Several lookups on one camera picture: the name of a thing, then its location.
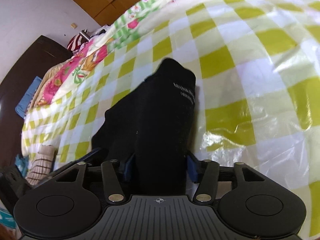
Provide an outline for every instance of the wall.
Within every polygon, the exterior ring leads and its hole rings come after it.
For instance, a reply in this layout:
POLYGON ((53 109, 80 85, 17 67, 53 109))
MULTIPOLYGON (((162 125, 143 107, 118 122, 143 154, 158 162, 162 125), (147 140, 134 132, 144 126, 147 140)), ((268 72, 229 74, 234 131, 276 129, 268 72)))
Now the wall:
POLYGON ((66 46, 81 30, 99 27, 73 0, 0 0, 0 82, 40 35, 66 46))

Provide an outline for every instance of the sock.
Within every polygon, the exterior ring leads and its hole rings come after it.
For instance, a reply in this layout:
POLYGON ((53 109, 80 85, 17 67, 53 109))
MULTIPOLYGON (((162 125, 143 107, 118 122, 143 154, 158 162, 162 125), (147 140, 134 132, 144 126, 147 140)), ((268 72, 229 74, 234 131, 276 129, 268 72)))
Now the sock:
POLYGON ((26 180, 31 185, 36 185, 48 175, 52 168, 55 149, 53 146, 41 145, 31 169, 27 173, 26 180))
POLYGON ((107 159, 135 154, 139 193, 185 193, 187 140, 195 106, 194 74, 173 59, 105 113, 92 148, 108 151, 107 159))

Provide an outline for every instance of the gray ribbed plate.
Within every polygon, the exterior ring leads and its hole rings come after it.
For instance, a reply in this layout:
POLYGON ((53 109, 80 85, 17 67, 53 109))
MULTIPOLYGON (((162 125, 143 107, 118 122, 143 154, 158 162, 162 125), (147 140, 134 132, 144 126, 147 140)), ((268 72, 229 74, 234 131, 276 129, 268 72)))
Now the gray ribbed plate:
MULTIPOLYGON (((289 238, 299 239, 295 235, 289 238)), ((31 239, 33 238, 24 236, 21 240, 31 239)), ((96 225, 83 234, 69 239, 248 240, 250 238, 231 231, 218 219, 212 208, 195 205, 187 196, 133 196, 131 201, 124 205, 107 208, 96 225)))

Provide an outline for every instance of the silver screw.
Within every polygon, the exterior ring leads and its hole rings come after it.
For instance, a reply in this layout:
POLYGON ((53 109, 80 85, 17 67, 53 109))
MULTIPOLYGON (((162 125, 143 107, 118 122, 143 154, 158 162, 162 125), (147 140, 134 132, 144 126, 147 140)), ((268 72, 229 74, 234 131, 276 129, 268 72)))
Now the silver screw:
POLYGON ((200 202, 208 202, 211 200, 211 196, 208 194, 199 194, 196 196, 196 200, 200 202))
POLYGON ((108 199, 112 202, 119 202, 124 199, 124 196, 122 196, 121 194, 112 194, 108 197, 108 199))

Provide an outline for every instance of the beige striped sock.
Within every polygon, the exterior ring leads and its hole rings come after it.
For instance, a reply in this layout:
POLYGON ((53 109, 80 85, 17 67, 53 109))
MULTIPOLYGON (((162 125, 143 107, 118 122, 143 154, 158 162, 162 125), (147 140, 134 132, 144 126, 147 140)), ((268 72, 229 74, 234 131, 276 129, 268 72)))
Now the beige striped sock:
POLYGON ((48 175, 52 168, 55 149, 53 146, 41 145, 39 152, 27 173, 26 180, 31 185, 36 185, 41 179, 48 175))

